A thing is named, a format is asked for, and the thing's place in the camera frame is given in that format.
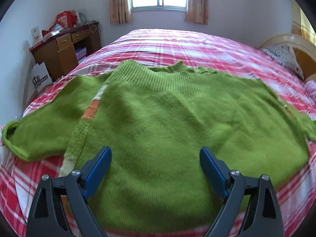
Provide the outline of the green orange striped knit sweater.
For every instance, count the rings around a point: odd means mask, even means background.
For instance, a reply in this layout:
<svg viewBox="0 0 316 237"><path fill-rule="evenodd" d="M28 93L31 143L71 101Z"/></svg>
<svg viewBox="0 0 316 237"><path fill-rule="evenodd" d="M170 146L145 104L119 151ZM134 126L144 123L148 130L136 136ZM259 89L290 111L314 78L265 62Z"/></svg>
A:
<svg viewBox="0 0 316 237"><path fill-rule="evenodd" d="M63 155L61 176L110 147L109 172L89 200L97 221L115 232L163 233L215 218L220 203L199 163L202 147L278 187L307 164L315 121L260 79L126 60L76 76L51 102L7 123L2 140L27 162Z"/></svg>

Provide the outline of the pink blanket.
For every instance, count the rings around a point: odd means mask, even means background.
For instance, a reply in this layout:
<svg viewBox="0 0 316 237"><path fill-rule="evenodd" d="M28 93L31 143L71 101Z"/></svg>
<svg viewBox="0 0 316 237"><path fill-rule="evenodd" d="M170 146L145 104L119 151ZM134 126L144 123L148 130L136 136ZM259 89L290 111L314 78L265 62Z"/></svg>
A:
<svg viewBox="0 0 316 237"><path fill-rule="evenodd" d="M316 102L316 82L314 80L309 80L305 84L304 91Z"/></svg>

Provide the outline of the white paper shopping bag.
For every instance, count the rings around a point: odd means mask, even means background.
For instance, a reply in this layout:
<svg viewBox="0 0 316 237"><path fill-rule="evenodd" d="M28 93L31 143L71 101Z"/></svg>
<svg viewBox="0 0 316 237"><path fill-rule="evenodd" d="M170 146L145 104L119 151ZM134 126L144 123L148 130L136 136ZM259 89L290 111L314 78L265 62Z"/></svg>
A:
<svg viewBox="0 0 316 237"><path fill-rule="evenodd" d="M49 86L53 83L46 68L45 62L35 64L32 67L31 80L38 94L42 92L43 89L46 88L46 86Z"/></svg>

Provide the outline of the grey striped pillow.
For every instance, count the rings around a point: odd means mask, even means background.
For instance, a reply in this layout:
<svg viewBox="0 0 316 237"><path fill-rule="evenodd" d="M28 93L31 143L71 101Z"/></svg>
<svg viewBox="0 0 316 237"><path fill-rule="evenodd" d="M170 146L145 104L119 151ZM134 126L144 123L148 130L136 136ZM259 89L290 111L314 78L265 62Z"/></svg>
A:
<svg viewBox="0 0 316 237"><path fill-rule="evenodd" d="M292 71L301 80L305 80L303 70L296 61L295 55L291 52L289 46L285 44L275 44L263 47L261 50L271 56L283 67Z"/></svg>

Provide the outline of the brown wooden desk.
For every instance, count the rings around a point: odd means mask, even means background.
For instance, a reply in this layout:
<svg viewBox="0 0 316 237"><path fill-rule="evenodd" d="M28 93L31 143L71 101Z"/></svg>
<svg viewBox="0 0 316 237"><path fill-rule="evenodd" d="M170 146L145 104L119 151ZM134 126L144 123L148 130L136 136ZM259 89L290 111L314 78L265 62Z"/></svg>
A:
<svg viewBox="0 0 316 237"><path fill-rule="evenodd" d="M86 48L87 56L101 49L99 23L62 30L45 42L29 49L35 62L45 63L53 81L66 76L78 65L76 50Z"/></svg>

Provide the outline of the cream wooden headboard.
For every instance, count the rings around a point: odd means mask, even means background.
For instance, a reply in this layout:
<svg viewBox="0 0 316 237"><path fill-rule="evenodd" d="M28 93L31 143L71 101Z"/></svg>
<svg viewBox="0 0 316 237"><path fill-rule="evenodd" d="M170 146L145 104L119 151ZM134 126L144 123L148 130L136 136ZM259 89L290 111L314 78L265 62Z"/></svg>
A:
<svg viewBox="0 0 316 237"><path fill-rule="evenodd" d="M297 34L282 34L270 38L260 48L271 45L287 45L301 66L305 81L315 80L315 45Z"/></svg>

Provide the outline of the white card box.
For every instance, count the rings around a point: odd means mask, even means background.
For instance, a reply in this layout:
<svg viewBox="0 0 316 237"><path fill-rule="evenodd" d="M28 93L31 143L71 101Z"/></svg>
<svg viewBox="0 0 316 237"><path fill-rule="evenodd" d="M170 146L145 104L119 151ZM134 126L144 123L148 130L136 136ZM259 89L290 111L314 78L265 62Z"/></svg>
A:
<svg viewBox="0 0 316 237"><path fill-rule="evenodd" d="M31 35L32 35L32 42L33 45L36 45L42 41L42 32L39 26L33 27L31 29Z"/></svg>

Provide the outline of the yellow side curtain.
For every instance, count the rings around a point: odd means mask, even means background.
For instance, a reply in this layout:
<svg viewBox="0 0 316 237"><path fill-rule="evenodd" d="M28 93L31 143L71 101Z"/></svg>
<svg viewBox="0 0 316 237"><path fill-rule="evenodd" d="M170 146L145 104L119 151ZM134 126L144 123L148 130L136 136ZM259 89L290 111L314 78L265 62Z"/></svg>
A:
<svg viewBox="0 0 316 237"><path fill-rule="evenodd" d="M291 32L315 44L315 31L295 0L291 0L292 27Z"/></svg>

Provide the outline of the red gift box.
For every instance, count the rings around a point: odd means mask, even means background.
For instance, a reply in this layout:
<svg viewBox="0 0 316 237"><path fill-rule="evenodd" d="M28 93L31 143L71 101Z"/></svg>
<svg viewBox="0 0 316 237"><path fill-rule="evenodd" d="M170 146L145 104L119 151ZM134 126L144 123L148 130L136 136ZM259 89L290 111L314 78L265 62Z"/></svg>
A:
<svg viewBox="0 0 316 237"><path fill-rule="evenodd" d="M64 11L56 16L56 20L63 28L73 28L77 23L77 15L72 11Z"/></svg>

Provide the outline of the right beige curtain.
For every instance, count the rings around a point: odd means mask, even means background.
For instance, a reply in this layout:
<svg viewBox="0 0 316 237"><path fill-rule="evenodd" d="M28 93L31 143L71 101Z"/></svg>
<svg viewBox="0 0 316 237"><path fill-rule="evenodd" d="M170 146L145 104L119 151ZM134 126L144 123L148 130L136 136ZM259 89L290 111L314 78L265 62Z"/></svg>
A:
<svg viewBox="0 0 316 237"><path fill-rule="evenodd" d="M208 25L209 0L187 0L185 21Z"/></svg>

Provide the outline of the beige curtain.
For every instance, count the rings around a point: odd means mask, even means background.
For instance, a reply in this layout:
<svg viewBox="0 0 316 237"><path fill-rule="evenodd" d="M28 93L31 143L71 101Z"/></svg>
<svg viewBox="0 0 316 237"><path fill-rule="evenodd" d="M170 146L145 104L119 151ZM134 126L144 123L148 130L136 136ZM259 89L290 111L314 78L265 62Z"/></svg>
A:
<svg viewBox="0 0 316 237"><path fill-rule="evenodd" d="M109 0L110 24L127 24L132 21L130 0Z"/></svg>
<svg viewBox="0 0 316 237"><path fill-rule="evenodd" d="M187 0L185 21L208 25L209 0Z"/></svg>

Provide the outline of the left beige curtain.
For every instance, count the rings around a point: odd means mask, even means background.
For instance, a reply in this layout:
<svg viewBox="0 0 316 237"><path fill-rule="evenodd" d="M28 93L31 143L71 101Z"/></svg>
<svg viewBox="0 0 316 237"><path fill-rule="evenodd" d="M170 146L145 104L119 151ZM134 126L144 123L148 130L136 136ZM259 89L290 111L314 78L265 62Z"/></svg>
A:
<svg viewBox="0 0 316 237"><path fill-rule="evenodd" d="M132 21L130 0L109 0L110 24L127 24Z"/></svg>

